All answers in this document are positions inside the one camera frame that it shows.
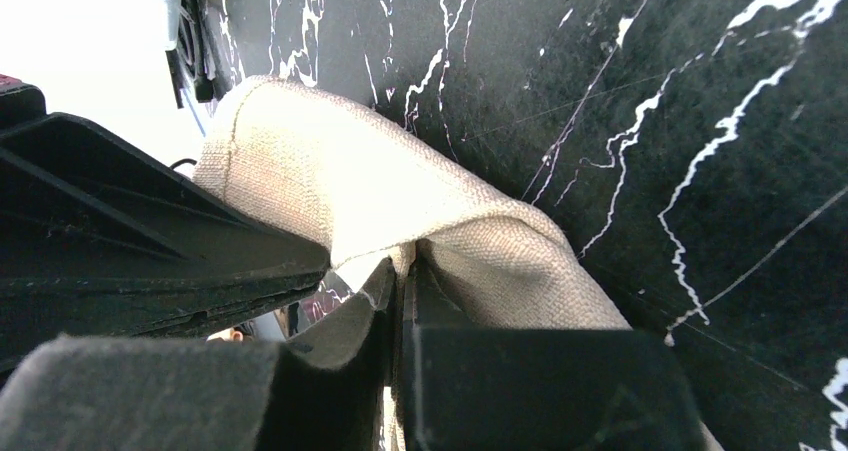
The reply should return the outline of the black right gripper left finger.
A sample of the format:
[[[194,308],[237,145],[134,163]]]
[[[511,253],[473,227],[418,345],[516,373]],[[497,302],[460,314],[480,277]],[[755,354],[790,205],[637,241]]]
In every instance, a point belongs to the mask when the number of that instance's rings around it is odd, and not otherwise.
[[[1,394],[5,450],[375,450],[395,271],[347,264],[360,288],[286,341],[62,337]]]

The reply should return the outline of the beige cloth napkin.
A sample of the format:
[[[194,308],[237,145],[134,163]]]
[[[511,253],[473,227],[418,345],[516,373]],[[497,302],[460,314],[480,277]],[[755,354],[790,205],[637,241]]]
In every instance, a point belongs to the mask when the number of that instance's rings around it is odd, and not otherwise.
[[[254,76],[219,103],[194,182],[263,223],[318,242],[334,266],[418,254],[486,324],[624,329],[561,229],[346,98]]]

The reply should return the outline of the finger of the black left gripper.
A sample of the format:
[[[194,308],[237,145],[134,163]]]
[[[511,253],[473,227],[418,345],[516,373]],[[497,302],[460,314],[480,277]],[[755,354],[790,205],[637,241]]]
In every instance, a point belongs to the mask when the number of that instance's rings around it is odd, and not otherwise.
[[[303,296],[328,251],[102,126],[1,87],[1,365],[61,335],[200,336]]]

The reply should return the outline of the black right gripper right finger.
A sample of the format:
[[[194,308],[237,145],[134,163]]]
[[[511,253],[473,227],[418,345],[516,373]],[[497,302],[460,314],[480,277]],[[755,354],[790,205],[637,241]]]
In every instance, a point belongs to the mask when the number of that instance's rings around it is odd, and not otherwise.
[[[473,323],[415,262],[405,284],[400,398],[410,450],[702,450],[670,351],[639,331]]]

